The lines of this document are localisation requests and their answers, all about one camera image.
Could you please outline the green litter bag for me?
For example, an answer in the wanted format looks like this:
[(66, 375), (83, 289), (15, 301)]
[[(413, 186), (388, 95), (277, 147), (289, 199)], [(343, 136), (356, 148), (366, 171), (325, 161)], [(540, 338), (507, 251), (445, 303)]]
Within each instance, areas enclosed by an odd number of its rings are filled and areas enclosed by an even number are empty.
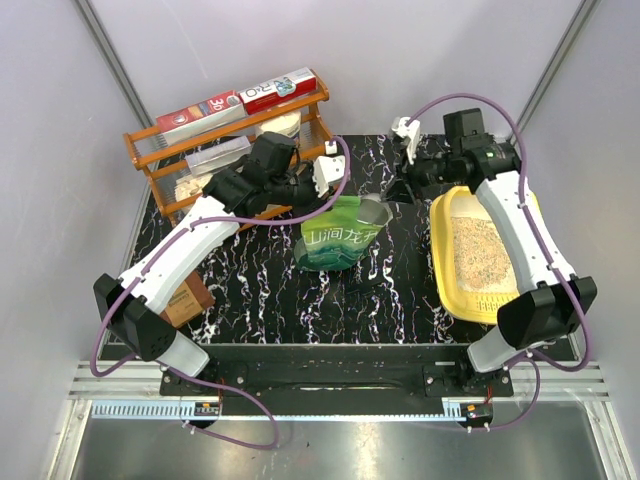
[(296, 267), (303, 271), (342, 271), (354, 266), (385, 227), (357, 221), (360, 196), (340, 196), (326, 212), (301, 224), (294, 248)]

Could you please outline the grey metal scoop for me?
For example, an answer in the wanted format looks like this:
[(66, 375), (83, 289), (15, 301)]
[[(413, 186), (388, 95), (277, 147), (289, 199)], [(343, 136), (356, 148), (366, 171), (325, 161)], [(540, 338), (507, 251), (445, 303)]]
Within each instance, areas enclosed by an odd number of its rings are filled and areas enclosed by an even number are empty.
[(356, 219), (360, 223), (384, 227), (393, 219), (393, 213), (378, 194), (369, 194), (360, 197)]

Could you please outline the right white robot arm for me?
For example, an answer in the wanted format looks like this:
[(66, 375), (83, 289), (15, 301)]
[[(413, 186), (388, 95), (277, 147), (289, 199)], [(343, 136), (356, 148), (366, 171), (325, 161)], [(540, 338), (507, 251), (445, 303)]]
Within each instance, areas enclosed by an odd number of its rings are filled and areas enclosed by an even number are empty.
[(465, 365), (454, 373), (458, 390), (476, 396), (489, 386), (490, 373), (582, 328), (597, 287), (592, 277), (577, 275), (551, 238), (528, 186), (524, 150), (488, 133), (478, 108), (447, 114), (443, 122), (446, 149), (426, 155), (417, 150), (418, 118), (394, 120), (391, 137), (404, 151), (385, 196), (417, 202), (431, 184), (459, 183), (497, 229), (518, 294), (498, 309), (496, 327), (468, 347)]

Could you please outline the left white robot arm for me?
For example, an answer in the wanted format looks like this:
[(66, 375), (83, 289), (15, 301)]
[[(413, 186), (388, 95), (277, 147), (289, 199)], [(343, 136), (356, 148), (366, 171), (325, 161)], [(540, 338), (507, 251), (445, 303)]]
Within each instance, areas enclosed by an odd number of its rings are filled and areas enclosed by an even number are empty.
[(93, 291), (101, 330), (113, 333), (134, 356), (182, 372), (195, 395), (213, 390), (209, 355), (162, 313), (187, 277), (243, 225), (260, 225), (268, 206), (306, 208), (342, 179), (342, 161), (303, 161), (296, 142), (275, 132), (257, 137), (251, 150), (214, 173), (182, 221), (138, 264), (114, 278), (99, 277)]

